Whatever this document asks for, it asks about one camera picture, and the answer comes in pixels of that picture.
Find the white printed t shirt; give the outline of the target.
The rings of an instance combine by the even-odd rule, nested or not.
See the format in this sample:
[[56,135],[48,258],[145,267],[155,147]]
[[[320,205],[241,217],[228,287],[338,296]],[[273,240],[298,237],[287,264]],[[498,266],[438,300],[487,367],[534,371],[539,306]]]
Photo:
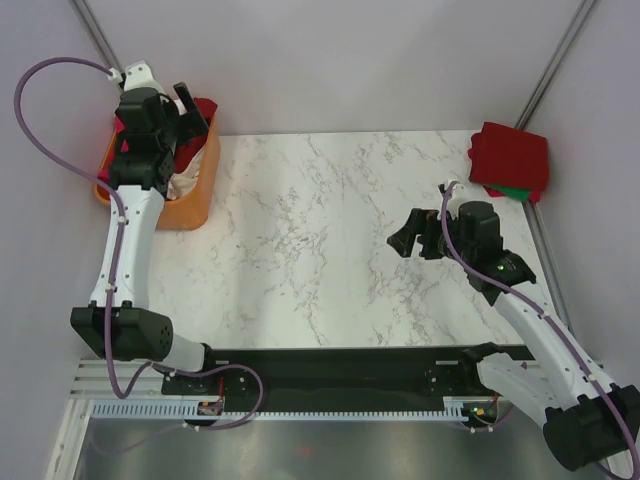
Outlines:
[[185,147],[179,151],[176,171],[168,184],[168,200],[174,201],[183,198],[195,188],[199,180],[204,153],[204,146],[198,150],[194,147]]

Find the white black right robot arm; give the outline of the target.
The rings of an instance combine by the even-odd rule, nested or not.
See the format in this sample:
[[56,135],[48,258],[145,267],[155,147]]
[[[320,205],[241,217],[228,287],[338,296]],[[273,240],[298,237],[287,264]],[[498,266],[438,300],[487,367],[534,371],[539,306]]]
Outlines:
[[600,465],[629,452],[639,476],[639,390],[619,386],[546,309],[535,274],[506,249],[493,206],[468,201],[449,210],[413,209],[387,243],[407,258],[420,244],[421,258],[457,261],[470,285],[518,333],[543,372],[530,373],[508,354],[487,347],[458,368],[467,392],[502,394],[542,430],[554,458],[567,470]]

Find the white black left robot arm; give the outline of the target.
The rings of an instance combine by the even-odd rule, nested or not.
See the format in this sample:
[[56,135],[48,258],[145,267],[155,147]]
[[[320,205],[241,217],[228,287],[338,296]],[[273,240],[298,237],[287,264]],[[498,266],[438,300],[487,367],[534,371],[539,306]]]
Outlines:
[[110,223],[99,279],[88,306],[71,312],[72,329],[103,360],[149,361],[185,371],[185,382],[208,393],[219,369],[206,347],[174,331],[169,317],[149,308],[153,236],[175,172],[175,150],[208,133],[187,86],[177,95],[152,87],[123,92],[116,109],[122,123],[108,168]]

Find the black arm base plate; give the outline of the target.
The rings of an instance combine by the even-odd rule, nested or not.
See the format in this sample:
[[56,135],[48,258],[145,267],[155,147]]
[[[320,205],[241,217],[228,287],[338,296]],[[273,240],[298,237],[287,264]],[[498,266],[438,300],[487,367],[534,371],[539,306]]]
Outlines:
[[206,369],[228,371],[196,379],[177,375],[165,395],[221,394],[225,407],[268,412],[436,410],[451,397],[491,396],[471,371],[482,353],[532,360],[520,345],[210,350]]

